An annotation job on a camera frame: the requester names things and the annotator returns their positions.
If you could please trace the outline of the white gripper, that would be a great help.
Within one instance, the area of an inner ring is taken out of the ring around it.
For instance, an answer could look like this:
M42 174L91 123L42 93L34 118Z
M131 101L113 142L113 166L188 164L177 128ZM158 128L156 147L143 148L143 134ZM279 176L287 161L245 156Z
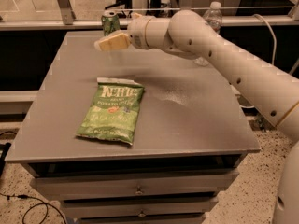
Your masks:
M95 41L94 47L100 51L111 51L127 49L132 44L136 49L153 49L147 38L147 31L148 25L154 20L154 17L133 12L131 18L132 21L127 27L127 34L122 31L115 31Z

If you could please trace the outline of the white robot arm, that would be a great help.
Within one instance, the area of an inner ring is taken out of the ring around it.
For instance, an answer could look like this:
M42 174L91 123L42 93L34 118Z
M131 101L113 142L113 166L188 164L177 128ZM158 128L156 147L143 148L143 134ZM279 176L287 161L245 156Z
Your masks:
M205 58L280 132L293 142L279 181L273 224L295 224L299 213L299 80L218 35L197 13L171 18L135 14L126 31L94 43L101 51L159 49Z

